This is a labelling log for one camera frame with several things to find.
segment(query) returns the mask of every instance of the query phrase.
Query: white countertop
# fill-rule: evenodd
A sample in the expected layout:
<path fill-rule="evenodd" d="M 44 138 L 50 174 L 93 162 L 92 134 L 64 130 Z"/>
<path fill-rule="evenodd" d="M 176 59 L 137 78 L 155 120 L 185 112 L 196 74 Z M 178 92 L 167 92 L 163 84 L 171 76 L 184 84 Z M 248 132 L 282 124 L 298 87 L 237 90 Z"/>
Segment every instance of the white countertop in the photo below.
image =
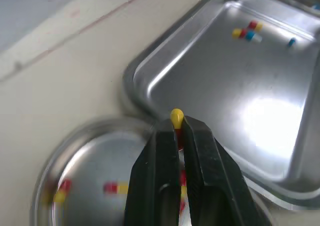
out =
<path fill-rule="evenodd" d="M 124 69 L 198 1 L 114 0 L 93 16 L 77 6 L 94 0 L 73 0 L 0 55 L 1 225 L 29 223 L 35 182 L 55 147 L 89 120 L 123 114 Z M 16 64 L 23 69 L 11 74 Z M 280 226 L 320 219 L 315 211 L 272 212 Z"/>

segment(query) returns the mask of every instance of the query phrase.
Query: round metal dish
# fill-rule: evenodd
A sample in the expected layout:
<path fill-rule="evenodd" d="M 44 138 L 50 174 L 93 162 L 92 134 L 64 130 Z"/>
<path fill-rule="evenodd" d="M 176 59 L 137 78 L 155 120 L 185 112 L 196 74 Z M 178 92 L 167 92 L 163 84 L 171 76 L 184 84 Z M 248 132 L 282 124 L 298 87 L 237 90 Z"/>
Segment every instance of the round metal dish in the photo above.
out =
<path fill-rule="evenodd" d="M 150 124 L 133 118 L 102 120 L 64 140 L 36 184 L 30 225 L 122 226 L 126 195 L 107 194 L 104 185 L 129 182 L 131 168 L 151 128 Z M 63 204 L 53 203 L 54 194 L 64 179 L 72 181 L 71 190 Z M 268 211 L 263 205 L 259 208 Z M 191 226 L 188 202 L 179 225 Z"/>

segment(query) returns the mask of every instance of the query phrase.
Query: red line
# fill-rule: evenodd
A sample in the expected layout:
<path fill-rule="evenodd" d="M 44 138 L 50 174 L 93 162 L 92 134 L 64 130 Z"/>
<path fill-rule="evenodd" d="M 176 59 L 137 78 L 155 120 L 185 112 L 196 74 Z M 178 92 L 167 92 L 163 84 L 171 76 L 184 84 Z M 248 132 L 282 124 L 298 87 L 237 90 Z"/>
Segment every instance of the red line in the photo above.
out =
<path fill-rule="evenodd" d="M 66 38 L 64 38 L 62 41 L 58 42 L 56 45 L 54 45 L 52 48 L 47 49 L 45 51 L 43 51 L 42 53 L 38 54 L 37 56 L 35 56 L 34 58 L 30 59 L 28 62 L 26 62 L 23 65 L 23 68 L 27 68 L 35 63 L 37 63 L 38 61 L 42 60 L 43 58 L 45 58 L 46 56 L 48 56 L 49 54 L 51 54 L 52 52 L 56 51 L 57 49 L 59 49 L 61 46 L 63 46 L 65 43 L 69 42 L 70 40 L 76 38 L 78 35 L 82 34 L 83 32 L 91 29 L 92 27 L 96 26 L 97 24 L 99 24 L 100 22 L 108 19 L 110 16 L 112 16 L 113 14 L 115 14 L 116 12 L 118 12 L 119 10 L 121 10 L 122 8 L 128 6 L 129 4 L 133 3 L 136 0 L 129 0 L 127 2 L 124 2 L 123 4 L 119 5 L 118 7 L 116 7 L 115 9 L 111 10 L 110 12 L 108 12 L 107 14 L 101 16 L 100 18 L 96 19 L 95 21 L 93 21 L 92 23 L 90 23 L 89 25 L 85 26 L 84 28 L 81 28 L 80 30 L 78 30 L 77 32 L 67 36 Z"/>

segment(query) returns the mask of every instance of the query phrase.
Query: yellow capsule end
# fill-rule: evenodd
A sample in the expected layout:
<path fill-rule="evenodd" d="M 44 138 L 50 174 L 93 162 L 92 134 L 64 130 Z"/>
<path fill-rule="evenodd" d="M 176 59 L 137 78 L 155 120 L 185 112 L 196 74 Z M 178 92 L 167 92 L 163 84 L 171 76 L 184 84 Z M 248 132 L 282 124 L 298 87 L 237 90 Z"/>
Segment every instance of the yellow capsule end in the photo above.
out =
<path fill-rule="evenodd" d="M 185 198 L 187 196 L 187 187 L 181 186 L 181 198 Z"/>
<path fill-rule="evenodd" d="M 58 190 L 58 192 L 56 192 L 56 194 L 53 197 L 53 202 L 62 204 L 65 202 L 66 197 L 67 197 L 66 192 L 64 192 L 63 190 Z"/>
<path fill-rule="evenodd" d="M 263 26 L 263 24 L 258 22 L 254 30 L 259 32 L 262 29 L 262 26 Z"/>
<path fill-rule="evenodd" d="M 129 185 L 126 182 L 118 182 L 116 187 L 116 193 L 119 195 L 126 195 L 128 194 Z"/>
<path fill-rule="evenodd" d="M 170 118 L 175 130 L 181 129 L 184 117 L 184 113 L 178 108 L 175 108 L 171 111 Z"/>
<path fill-rule="evenodd" d="M 236 28 L 232 31 L 232 38 L 234 39 L 238 39 L 240 34 L 241 34 L 241 29 L 240 28 Z"/>

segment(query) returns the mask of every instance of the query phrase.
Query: metal surface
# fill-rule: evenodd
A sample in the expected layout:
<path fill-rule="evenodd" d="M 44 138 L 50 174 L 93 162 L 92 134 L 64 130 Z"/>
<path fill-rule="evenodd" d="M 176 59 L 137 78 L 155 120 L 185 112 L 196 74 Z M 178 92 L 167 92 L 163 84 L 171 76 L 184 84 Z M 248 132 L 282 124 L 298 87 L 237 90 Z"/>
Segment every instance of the metal surface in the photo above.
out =
<path fill-rule="evenodd" d="M 99 121 L 68 137 L 44 168 L 35 188 L 31 226 L 122 226 L 125 194 L 106 194 L 106 182 L 129 182 L 131 168 L 145 146 L 150 124 L 126 118 Z M 52 203 L 64 179 L 72 187 L 64 204 Z M 260 210 L 276 225 L 264 203 Z M 180 226 L 191 226 L 188 199 Z"/>
<path fill-rule="evenodd" d="M 232 38 L 251 20 L 263 23 L 260 44 Z M 317 209 L 319 29 L 283 0 L 202 0 L 129 65 L 124 86 L 157 119 L 177 107 L 204 121 L 276 204 Z"/>

